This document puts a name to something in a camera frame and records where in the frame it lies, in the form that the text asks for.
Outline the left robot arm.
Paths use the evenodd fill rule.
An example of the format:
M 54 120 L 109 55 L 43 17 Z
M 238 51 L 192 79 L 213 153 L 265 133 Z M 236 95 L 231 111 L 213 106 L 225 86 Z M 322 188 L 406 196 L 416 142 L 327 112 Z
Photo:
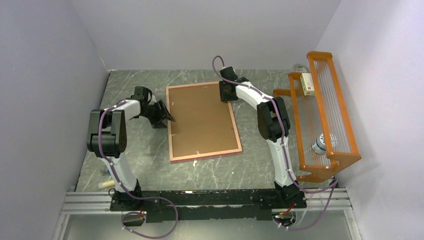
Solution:
M 157 100 L 149 88 L 137 86 L 130 97 L 108 108 L 90 111 L 86 138 L 88 151 L 106 165 L 114 180 L 116 195 L 123 198 L 130 210 L 142 206 L 143 196 L 125 154 L 127 122 L 140 117 L 146 118 L 153 129 L 165 129 L 165 121 L 174 121 L 163 100 Z

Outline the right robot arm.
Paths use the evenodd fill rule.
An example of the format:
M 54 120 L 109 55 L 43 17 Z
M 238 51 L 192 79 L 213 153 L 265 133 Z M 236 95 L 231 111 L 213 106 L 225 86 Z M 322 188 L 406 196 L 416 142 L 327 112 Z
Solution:
M 256 110 L 257 127 L 267 142 L 274 166 L 275 202 L 286 208 L 305 205 L 305 194 L 297 184 L 288 148 L 291 127 L 286 104 L 281 97 L 272 97 L 258 90 L 245 77 L 238 77 L 233 67 L 224 67 L 218 73 L 219 94 L 222 102 L 243 100 Z

